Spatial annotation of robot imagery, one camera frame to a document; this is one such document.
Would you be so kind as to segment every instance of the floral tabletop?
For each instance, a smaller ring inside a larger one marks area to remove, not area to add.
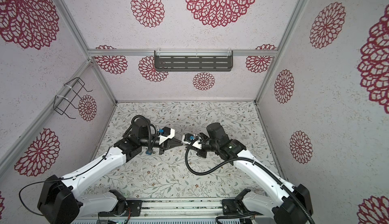
[[[278,173],[253,102],[192,103],[119,103],[96,156],[121,139],[135,115],[150,119],[157,129],[175,129],[181,140],[185,133],[208,135],[208,124],[219,122],[230,139],[244,144],[265,166]],[[117,189],[125,197],[235,197],[244,188],[259,194],[265,192],[245,173],[226,164],[206,176],[196,176],[185,166],[185,146],[158,155],[142,152],[128,163],[115,168],[90,186],[86,194],[100,194]],[[195,171],[208,170],[221,158],[208,152],[207,158],[189,153],[189,164]]]

